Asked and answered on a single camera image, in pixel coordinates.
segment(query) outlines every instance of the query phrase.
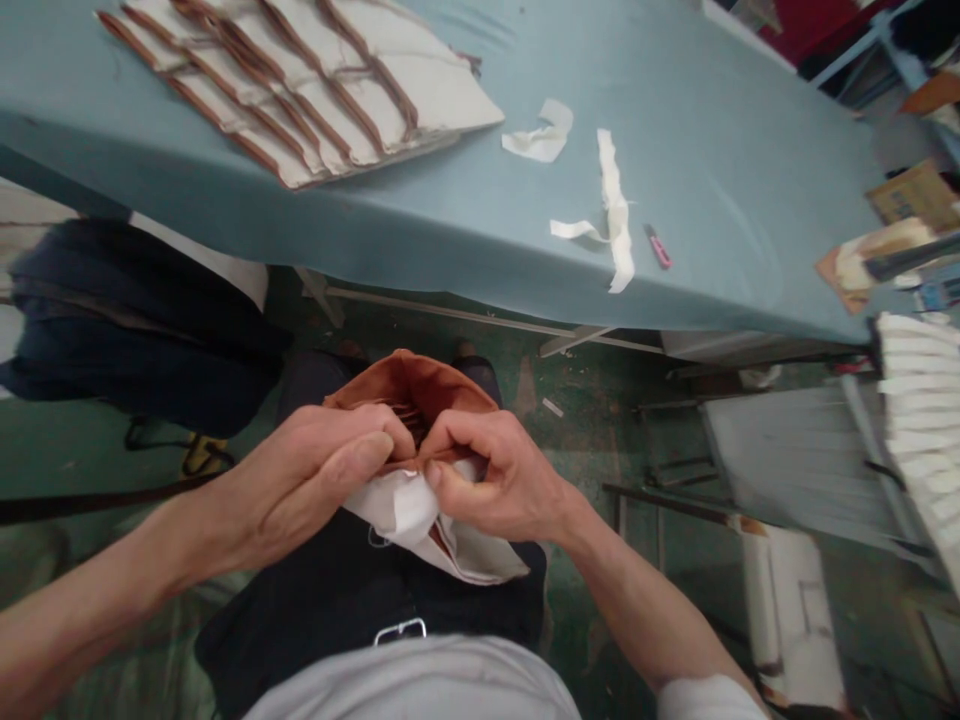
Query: hand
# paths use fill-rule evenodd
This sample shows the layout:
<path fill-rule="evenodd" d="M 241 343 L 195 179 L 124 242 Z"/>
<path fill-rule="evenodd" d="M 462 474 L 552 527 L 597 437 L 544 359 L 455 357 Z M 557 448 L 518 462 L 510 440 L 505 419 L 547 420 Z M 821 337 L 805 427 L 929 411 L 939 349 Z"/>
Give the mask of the hand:
<path fill-rule="evenodd" d="M 165 503 L 137 532 L 164 548 L 178 590 L 259 569 L 326 525 L 391 454 L 405 460 L 416 448 L 387 406 L 300 408 L 234 469 Z"/>
<path fill-rule="evenodd" d="M 585 502 L 560 477 L 513 413 L 445 410 L 420 447 L 432 455 L 469 446 L 489 461 L 482 483 L 468 482 L 453 466 L 430 461 L 427 482 L 440 510 L 488 535 L 506 540 L 560 542 L 570 516 Z"/>

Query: cardboard box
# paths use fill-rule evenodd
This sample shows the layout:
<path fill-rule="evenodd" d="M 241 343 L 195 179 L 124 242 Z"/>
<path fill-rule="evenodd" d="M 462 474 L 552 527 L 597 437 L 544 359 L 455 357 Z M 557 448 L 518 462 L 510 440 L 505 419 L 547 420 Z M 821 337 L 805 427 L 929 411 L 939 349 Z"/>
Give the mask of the cardboard box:
<path fill-rule="evenodd" d="M 960 198 L 947 185 L 932 160 L 924 160 L 867 193 L 887 225 L 919 217 L 938 235 L 960 230 Z"/>

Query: blue tablecloth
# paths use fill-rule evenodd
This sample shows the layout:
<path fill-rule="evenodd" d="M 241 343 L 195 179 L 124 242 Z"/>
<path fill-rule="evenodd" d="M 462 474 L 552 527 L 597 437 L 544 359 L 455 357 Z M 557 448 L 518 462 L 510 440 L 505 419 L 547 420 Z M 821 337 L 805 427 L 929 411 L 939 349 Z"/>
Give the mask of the blue tablecloth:
<path fill-rule="evenodd" d="M 134 208 L 240 257 L 553 320 L 867 338 L 813 265 L 880 225 L 863 197 L 883 181 L 869 127 L 678 0 L 406 0 L 483 58 L 506 123 L 299 193 L 95 22 L 115 2 L 0 6 L 0 174 L 81 209 Z M 536 127 L 546 97 L 576 117 L 560 158 L 501 150 L 500 132 Z M 607 293 L 608 248 L 548 227 L 602 223 L 598 127 L 633 202 L 637 274 L 620 295 Z"/>

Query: forearm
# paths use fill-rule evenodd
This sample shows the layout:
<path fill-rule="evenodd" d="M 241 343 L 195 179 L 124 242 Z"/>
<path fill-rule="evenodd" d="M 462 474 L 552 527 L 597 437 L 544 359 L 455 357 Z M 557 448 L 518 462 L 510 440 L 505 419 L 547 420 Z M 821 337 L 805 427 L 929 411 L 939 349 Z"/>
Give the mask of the forearm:
<path fill-rule="evenodd" d="M 0 717 L 34 718 L 185 584 L 169 547 L 134 531 L 0 613 Z"/>
<path fill-rule="evenodd" d="M 654 692 L 672 680 L 719 674 L 764 707 L 703 614 L 586 500 L 575 501 L 565 525 L 559 544 L 586 580 L 620 649 Z"/>

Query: black jacket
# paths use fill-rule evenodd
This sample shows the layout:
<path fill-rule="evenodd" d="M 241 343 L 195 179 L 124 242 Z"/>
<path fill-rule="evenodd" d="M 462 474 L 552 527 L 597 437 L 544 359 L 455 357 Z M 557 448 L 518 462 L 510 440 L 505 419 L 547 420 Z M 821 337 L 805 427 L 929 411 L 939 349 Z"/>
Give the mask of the black jacket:
<path fill-rule="evenodd" d="M 27 322 L 0 384 L 29 400 L 101 397 L 230 437 L 292 342 L 230 282 L 121 221 L 58 225 L 10 274 Z"/>

